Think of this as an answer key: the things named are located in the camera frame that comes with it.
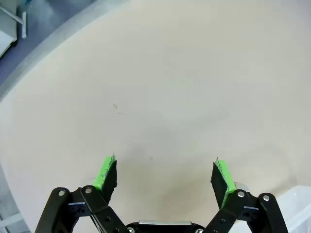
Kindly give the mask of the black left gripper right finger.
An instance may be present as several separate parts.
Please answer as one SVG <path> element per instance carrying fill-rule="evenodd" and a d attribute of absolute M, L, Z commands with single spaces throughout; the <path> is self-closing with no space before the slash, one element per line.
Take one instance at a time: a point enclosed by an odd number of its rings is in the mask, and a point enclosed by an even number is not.
<path fill-rule="evenodd" d="M 205 233 L 227 233 L 237 220 L 245 221 L 252 233 L 287 233 L 288 229 L 275 196 L 258 197 L 238 189 L 224 160 L 213 163 L 211 184 L 219 211 L 204 228 Z"/>

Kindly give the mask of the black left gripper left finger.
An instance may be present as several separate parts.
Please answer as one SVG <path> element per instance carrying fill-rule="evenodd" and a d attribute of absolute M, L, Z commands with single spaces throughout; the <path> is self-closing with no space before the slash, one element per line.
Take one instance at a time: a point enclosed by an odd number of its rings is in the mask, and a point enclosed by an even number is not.
<path fill-rule="evenodd" d="M 100 233 L 128 233 L 129 230 L 109 206 L 117 187 L 117 160 L 106 157 L 94 185 L 70 192 L 55 188 L 44 207 L 36 233 L 71 233 L 81 217 L 90 217 Z"/>

